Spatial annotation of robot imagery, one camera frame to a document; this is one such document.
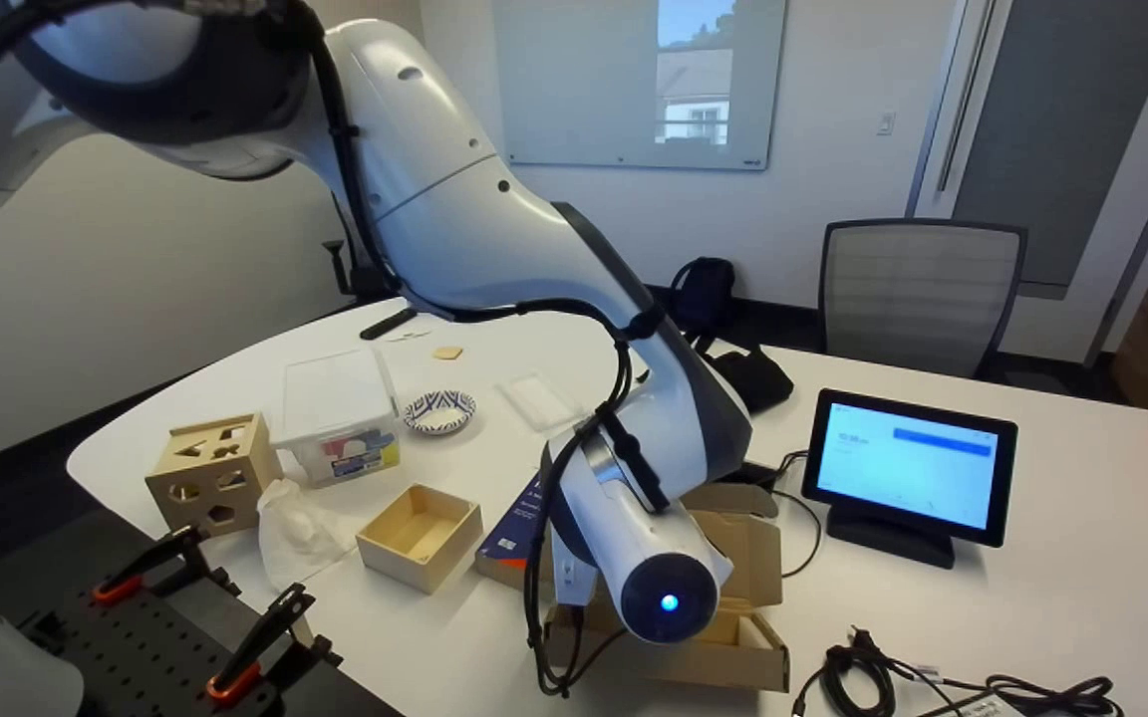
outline white box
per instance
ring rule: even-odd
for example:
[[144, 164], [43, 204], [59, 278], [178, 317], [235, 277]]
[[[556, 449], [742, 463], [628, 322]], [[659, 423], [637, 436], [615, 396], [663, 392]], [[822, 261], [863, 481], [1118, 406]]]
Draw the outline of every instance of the white box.
[[389, 469], [404, 463], [398, 436], [389, 379], [373, 346], [285, 368], [272, 440], [293, 455], [308, 480]]

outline table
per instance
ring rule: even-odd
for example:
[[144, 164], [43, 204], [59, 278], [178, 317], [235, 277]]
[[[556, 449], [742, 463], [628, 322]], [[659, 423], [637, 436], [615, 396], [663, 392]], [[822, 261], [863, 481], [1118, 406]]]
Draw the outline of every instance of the table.
[[[357, 330], [404, 303], [348, 313], [249, 350], [237, 350], [162, 396], [139, 402], [73, 459], [73, 480], [107, 510], [162, 536], [144, 473], [171, 425], [280, 406], [284, 368], [356, 350]], [[752, 423], [752, 459], [772, 463], [809, 443], [822, 386], [978, 412], [1019, 423], [1008, 548], [956, 548], [956, 570], [932, 570], [825, 542], [815, 564], [786, 581], [786, 603], [764, 609], [794, 651], [794, 691], [854, 626], [947, 676], [1019, 674], [1047, 686], [1110, 676], [1118, 706], [1148, 714], [1148, 412], [1060, 396], [769, 350], [798, 396]], [[538, 463], [535, 436], [498, 382], [544, 379], [571, 406], [594, 406], [615, 374], [599, 326], [563, 317], [524, 317], [486, 326], [414, 321], [381, 341], [398, 402], [422, 392], [466, 392], [479, 423], [435, 445], [410, 445], [404, 469], [317, 491], [336, 529], [352, 536], [410, 481], [461, 493], [495, 526]], [[786, 566], [809, 552], [809, 524], [786, 506]], [[264, 609], [275, 597], [249, 536], [208, 542], [211, 564]], [[430, 597], [369, 574], [357, 558], [308, 578], [317, 607], [308, 614], [328, 633], [342, 670], [404, 714], [788, 714], [780, 692], [632, 686], [628, 670], [594, 670], [571, 700], [535, 691], [522, 603], [511, 587], [466, 566]], [[906, 714], [932, 708], [922, 686], [902, 686]]]

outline gray wall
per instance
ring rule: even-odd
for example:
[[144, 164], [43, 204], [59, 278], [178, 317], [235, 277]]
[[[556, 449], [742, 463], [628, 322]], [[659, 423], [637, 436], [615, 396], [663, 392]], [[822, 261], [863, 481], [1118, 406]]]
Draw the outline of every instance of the gray wall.
[[1148, 0], [1015, 0], [956, 221], [1019, 224], [1060, 301], [1148, 100]]

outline gray chair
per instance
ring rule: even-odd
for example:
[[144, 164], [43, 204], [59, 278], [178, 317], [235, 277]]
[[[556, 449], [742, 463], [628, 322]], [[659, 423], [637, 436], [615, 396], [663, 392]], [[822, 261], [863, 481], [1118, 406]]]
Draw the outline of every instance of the gray chair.
[[831, 224], [822, 256], [822, 346], [942, 374], [982, 374], [1004, 334], [1019, 256], [1019, 229]]

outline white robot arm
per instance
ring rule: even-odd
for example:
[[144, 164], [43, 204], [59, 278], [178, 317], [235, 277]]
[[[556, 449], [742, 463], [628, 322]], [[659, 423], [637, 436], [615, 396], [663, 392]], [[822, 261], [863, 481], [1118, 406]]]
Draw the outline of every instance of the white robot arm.
[[742, 467], [750, 423], [736, 399], [575, 208], [511, 177], [404, 30], [352, 19], [317, 43], [304, 3], [237, 19], [192, 3], [202, 17], [94, 7], [17, 47], [17, 64], [0, 70], [0, 201], [87, 127], [219, 179], [259, 179], [293, 159], [324, 177], [414, 307], [445, 321], [599, 321], [644, 360], [648, 379], [571, 449], [563, 556], [600, 570], [637, 638], [695, 638], [730, 564], [679, 497]]

